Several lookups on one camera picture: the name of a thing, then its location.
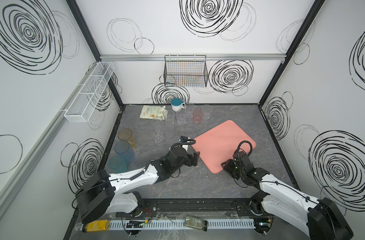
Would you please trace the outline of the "pink tray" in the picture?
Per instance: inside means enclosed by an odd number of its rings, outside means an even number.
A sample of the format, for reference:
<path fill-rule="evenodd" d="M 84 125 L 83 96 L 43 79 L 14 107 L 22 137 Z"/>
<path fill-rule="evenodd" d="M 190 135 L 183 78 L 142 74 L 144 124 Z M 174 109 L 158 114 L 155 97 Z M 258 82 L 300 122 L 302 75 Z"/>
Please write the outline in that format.
<path fill-rule="evenodd" d="M 220 173 L 221 163 L 231 159 L 237 146 L 242 141 L 249 141 L 252 146 L 243 144 L 241 148 L 247 153 L 256 147 L 256 142 L 235 122 L 228 120 L 195 138 L 192 145 L 200 158 L 213 174 Z"/>

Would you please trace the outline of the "teal glass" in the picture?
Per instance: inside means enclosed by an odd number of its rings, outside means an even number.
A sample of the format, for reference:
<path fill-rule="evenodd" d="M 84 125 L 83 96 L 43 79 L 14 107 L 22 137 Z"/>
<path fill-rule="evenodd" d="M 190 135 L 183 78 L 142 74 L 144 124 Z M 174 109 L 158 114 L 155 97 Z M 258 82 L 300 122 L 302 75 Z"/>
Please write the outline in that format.
<path fill-rule="evenodd" d="M 107 164 L 108 168 L 112 170 L 115 174 L 127 172 L 126 162 L 118 155 L 109 158 Z"/>

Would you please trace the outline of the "clear faceted glass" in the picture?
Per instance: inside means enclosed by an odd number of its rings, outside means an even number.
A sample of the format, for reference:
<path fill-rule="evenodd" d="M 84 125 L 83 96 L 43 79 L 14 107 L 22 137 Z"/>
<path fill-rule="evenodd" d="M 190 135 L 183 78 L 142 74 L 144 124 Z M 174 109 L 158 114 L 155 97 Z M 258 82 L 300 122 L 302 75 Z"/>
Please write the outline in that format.
<path fill-rule="evenodd" d="M 176 114 L 177 123 L 179 125 L 185 125 L 186 119 L 187 119 L 186 110 L 181 109 L 181 110 L 177 111 L 175 114 Z"/>

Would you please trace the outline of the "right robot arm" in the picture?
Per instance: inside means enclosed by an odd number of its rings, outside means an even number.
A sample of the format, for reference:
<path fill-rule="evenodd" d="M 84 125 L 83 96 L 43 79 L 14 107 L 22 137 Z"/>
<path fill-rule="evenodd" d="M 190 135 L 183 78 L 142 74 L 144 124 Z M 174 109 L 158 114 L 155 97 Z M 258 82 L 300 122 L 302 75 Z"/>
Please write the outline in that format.
<path fill-rule="evenodd" d="M 250 210 L 256 216 L 277 216 L 312 240 L 351 240 L 352 229 L 337 205 L 329 198 L 309 196 L 280 181 L 263 168 L 256 168 L 249 155 L 236 150 L 221 167 L 235 180 L 258 192 L 251 197 Z"/>

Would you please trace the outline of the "amber glass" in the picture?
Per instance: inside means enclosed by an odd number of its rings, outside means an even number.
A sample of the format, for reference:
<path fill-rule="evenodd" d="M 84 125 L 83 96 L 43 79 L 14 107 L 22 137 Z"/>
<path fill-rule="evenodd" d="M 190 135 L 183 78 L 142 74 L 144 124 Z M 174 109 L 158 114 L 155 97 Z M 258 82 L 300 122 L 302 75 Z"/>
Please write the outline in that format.
<path fill-rule="evenodd" d="M 135 149 L 136 147 L 136 142 L 133 136 L 133 132 L 130 129 L 123 129 L 121 130 L 118 135 L 117 135 L 118 139 L 120 141 L 127 141 L 129 142 L 129 145 L 132 149 Z"/>

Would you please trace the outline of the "blue glass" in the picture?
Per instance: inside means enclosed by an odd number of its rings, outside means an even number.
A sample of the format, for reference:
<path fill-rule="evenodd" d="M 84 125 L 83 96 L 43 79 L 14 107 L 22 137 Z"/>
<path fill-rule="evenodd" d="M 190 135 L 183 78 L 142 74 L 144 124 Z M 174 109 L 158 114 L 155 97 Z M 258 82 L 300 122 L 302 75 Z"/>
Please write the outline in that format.
<path fill-rule="evenodd" d="M 118 157 L 126 163 L 131 163 L 135 159 L 133 149 L 128 141 L 120 141 L 116 143 L 114 150 Z"/>

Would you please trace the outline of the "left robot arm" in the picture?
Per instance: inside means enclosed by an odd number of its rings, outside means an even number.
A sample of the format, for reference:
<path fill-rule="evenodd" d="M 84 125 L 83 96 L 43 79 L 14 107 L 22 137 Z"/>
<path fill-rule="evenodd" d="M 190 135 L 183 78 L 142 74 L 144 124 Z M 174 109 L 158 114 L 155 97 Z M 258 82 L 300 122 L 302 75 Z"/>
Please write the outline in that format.
<path fill-rule="evenodd" d="M 197 166 L 199 156 L 200 152 L 189 154 L 184 147 L 176 146 L 137 170 L 121 174 L 98 171 L 75 193 L 81 222 L 86 225 L 109 213 L 138 215 L 144 203 L 136 188 L 163 182 L 182 166 Z"/>

